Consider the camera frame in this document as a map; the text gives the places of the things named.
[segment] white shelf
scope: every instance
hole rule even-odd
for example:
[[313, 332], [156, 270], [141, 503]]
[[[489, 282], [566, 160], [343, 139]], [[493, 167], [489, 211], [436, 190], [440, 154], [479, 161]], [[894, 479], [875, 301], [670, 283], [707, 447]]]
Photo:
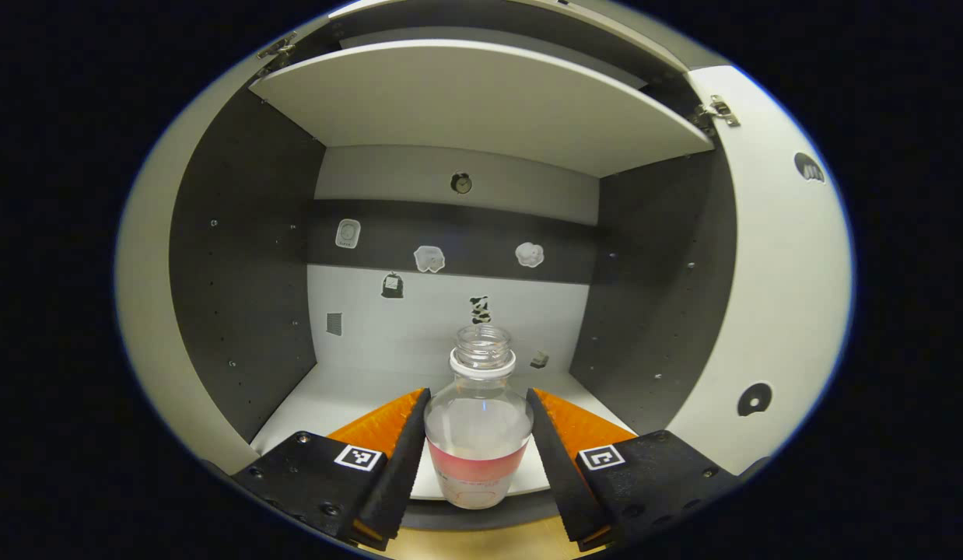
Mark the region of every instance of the white shelf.
[[283, 68], [250, 89], [329, 148], [472, 149], [592, 177], [713, 149], [694, 125], [617, 79], [493, 43], [353, 47]]
[[[451, 380], [453, 374], [447, 371], [446, 364], [439, 364], [434, 371], [416, 375], [320, 364], [315, 366], [280, 404], [257, 437], [254, 437], [251, 445], [258, 453], [263, 454], [300, 429], [326, 436], [380, 405], [410, 393], [411, 390], [429, 387], [435, 393]], [[546, 390], [629, 429], [568, 373], [522, 369], [513, 374], [510, 386], [521, 394], [525, 394], [528, 387]], [[527, 444], [520, 470], [513, 476], [510, 495], [537, 492], [548, 487], [541, 455], [531, 440]], [[425, 447], [422, 450], [416, 483], [411, 490], [411, 498], [443, 499], [432, 469], [429, 451]]]

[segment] black background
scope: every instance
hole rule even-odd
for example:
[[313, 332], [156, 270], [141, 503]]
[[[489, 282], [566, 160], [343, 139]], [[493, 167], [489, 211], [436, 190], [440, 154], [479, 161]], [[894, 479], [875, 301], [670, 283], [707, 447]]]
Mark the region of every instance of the black background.
[[[963, 537], [963, 3], [655, 4], [819, 146], [856, 237], [858, 308], [836, 382], [790, 446], [627, 556], [963, 557], [945, 548]], [[1, 557], [332, 553], [166, 432], [132, 383], [111, 292], [119, 215], [153, 142], [223, 71], [319, 13], [1, 4]]]

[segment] metal hinge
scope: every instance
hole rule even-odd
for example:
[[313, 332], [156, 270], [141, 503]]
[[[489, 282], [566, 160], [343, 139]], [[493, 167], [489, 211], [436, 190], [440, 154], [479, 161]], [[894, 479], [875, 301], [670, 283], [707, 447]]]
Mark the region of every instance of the metal hinge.
[[278, 41], [273, 42], [271, 46], [267, 47], [267, 49], [257, 53], [257, 59], [262, 60], [266, 57], [273, 57], [271, 63], [267, 64], [267, 66], [264, 66], [259, 72], [257, 72], [258, 78], [264, 78], [265, 75], [271, 74], [271, 72], [280, 70], [280, 68], [287, 66], [289, 63], [289, 57], [292, 56], [292, 51], [295, 47], [292, 45], [292, 40], [294, 40], [297, 35], [298, 33], [296, 31], [292, 31], [289, 33], [289, 35], [286, 35], [278, 39]]
[[734, 116], [733, 111], [730, 110], [727, 102], [724, 102], [721, 96], [709, 96], [709, 98], [712, 103], [708, 106], [701, 104], [695, 107], [695, 114], [691, 117], [691, 121], [696, 127], [701, 128], [708, 135], [715, 135], [716, 129], [713, 128], [713, 118], [722, 118], [727, 122], [728, 127], [741, 126], [741, 121]]

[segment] black circular sticker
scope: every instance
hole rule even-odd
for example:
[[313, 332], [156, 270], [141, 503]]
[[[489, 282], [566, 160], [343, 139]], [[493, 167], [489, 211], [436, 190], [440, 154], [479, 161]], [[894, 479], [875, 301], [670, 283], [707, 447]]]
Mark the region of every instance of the black circular sticker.
[[805, 180], [827, 182], [824, 180], [824, 171], [820, 169], [820, 166], [813, 160], [813, 157], [806, 155], [806, 153], [796, 152], [796, 155], [793, 157], [793, 162], [796, 163], [796, 170], [799, 171], [799, 174], [803, 175]]
[[737, 401], [737, 413], [746, 417], [752, 412], [763, 412], [772, 401], [772, 387], [765, 383], [755, 383], [748, 387]]

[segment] clear plastic bottle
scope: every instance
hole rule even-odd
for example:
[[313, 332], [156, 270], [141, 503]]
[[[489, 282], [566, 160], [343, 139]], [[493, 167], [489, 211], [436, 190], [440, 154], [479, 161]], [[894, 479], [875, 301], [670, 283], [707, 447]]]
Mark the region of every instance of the clear plastic bottle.
[[534, 427], [534, 410], [513, 389], [510, 333], [488, 324], [457, 331], [453, 383], [425, 407], [429, 456], [443, 497], [484, 509], [506, 497]]

